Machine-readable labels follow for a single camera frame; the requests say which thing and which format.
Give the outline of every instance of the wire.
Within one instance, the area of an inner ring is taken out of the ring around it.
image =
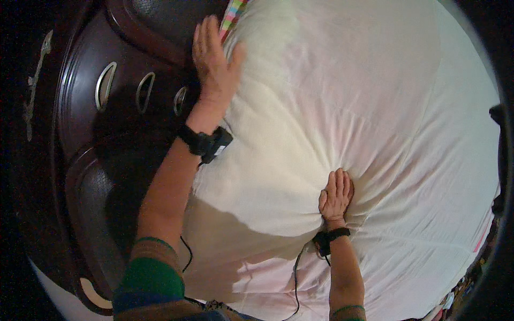
[[[189,262],[182,269],[182,273],[184,273],[186,271],[186,269],[188,268],[189,264],[191,264],[191,261],[193,260],[193,251],[191,251],[191,248],[189,247],[189,245],[186,243],[184,238],[182,238],[182,235],[180,236],[180,240],[182,241],[182,243],[184,243],[184,245],[186,246],[186,248],[188,248],[188,251],[189,251]]]
[[[191,248],[189,247],[189,245],[186,243],[186,241],[184,240],[184,238],[182,236],[180,236],[180,240],[182,241],[182,243],[184,243],[184,245],[186,246],[186,248],[188,248],[188,251],[189,251],[189,262],[182,269],[182,273],[184,273],[186,271],[186,269],[189,267],[189,265],[191,264],[191,261],[193,260],[193,251],[191,250]],[[295,266],[293,267],[293,272],[294,272],[294,275],[295,275],[296,311],[290,317],[288,317],[287,319],[284,319],[282,321],[287,321],[287,320],[291,319],[300,310],[300,300],[298,300],[298,263],[300,262],[300,257],[302,256],[302,253],[303,253],[303,251],[305,250],[306,247],[307,247],[307,244],[305,244],[302,247],[302,250],[300,251],[300,253],[296,257]]]
[[[287,321],[289,319],[291,319],[295,314],[298,313],[298,311],[300,310],[300,300],[298,300],[298,262],[300,261],[300,256],[302,256],[302,253],[303,253],[303,250],[305,250],[305,247],[307,246],[307,244],[305,244],[303,247],[302,247],[302,250],[300,251],[300,253],[298,254],[298,256],[296,257],[296,262],[295,262],[295,267],[293,268],[293,271],[294,271],[294,274],[295,274],[295,299],[296,299],[296,311],[287,319],[283,319],[282,321]]]

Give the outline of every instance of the pink stripe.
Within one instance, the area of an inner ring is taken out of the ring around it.
[[[482,243],[482,240],[484,239],[484,236],[486,235],[487,230],[489,229],[489,226],[490,226],[490,223],[488,223],[485,226],[484,232],[482,233],[482,237],[480,238],[480,241],[478,242],[478,244],[476,245],[475,249],[473,250],[473,253],[476,253],[479,250],[480,244]]]
[[[227,17],[225,20],[228,20],[230,18],[230,20],[234,19],[235,18],[235,13],[234,12],[229,12],[227,13]]]

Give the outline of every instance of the white bedsheet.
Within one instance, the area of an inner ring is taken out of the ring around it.
[[[499,98],[465,32],[434,0],[254,0],[227,54],[238,40],[234,141],[201,167],[186,212],[186,295],[291,315],[295,258],[343,167],[368,320],[426,315],[476,257],[498,186]],[[311,248],[298,280],[295,319],[327,319],[329,268]]]

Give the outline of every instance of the finger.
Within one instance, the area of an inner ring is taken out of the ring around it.
[[[198,35],[200,44],[200,54],[205,54],[207,52],[207,44],[209,42],[207,27],[209,25],[209,18],[210,17],[205,18],[204,21],[201,23],[200,35]]]
[[[198,46],[198,35],[200,34],[200,24],[196,24],[196,28],[194,29],[193,36],[193,58],[198,55],[199,46]]]
[[[241,68],[246,59],[246,45],[242,42],[236,44],[232,50],[232,57],[228,65],[229,72],[235,77],[239,78],[241,75]]]
[[[207,31],[209,37],[209,46],[211,47],[215,45],[221,45],[219,40],[218,18],[215,15],[209,16]]]
[[[344,172],[343,174],[344,176],[344,188],[343,188],[343,195],[345,197],[348,197],[348,195],[350,194],[350,175],[348,174],[348,172]]]
[[[318,209],[319,209],[320,213],[323,211],[323,208],[325,207],[326,199],[327,199],[326,191],[321,190],[320,197],[318,199]]]
[[[216,60],[219,63],[226,64],[225,54],[223,53],[222,40],[219,37],[219,24],[218,18],[214,15],[209,20],[209,50],[212,50]]]
[[[333,198],[336,196],[336,172],[330,172],[328,176],[328,184],[326,186],[328,197]]]
[[[336,171],[336,188],[337,188],[337,196],[343,195],[344,189],[344,172],[342,168],[339,168]]]
[[[354,193],[355,193],[355,188],[353,185],[353,180],[350,179],[350,192],[348,193],[348,203],[350,203],[352,201]]]

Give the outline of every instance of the wrist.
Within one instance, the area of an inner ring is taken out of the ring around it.
[[[186,125],[195,133],[204,132],[207,135],[212,135],[218,127],[218,123],[222,117],[223,115],[218,106],[205,102],[198,102],[191,110],[191,113],[186,120]]]
[[[216,95],[214,93],[209,93],[209,91],[202,90],[196,104],[199,106],[210,106],[211,108],[222,109],[225,111],[227,110],[228,105],[230,105],[232,96],[234,95],[231,95],[230,98],[228,98],[225,95]]]
[[[333,231],[335,229],[345,228],[346,222],[344,220],[326,220],[327,231]]]

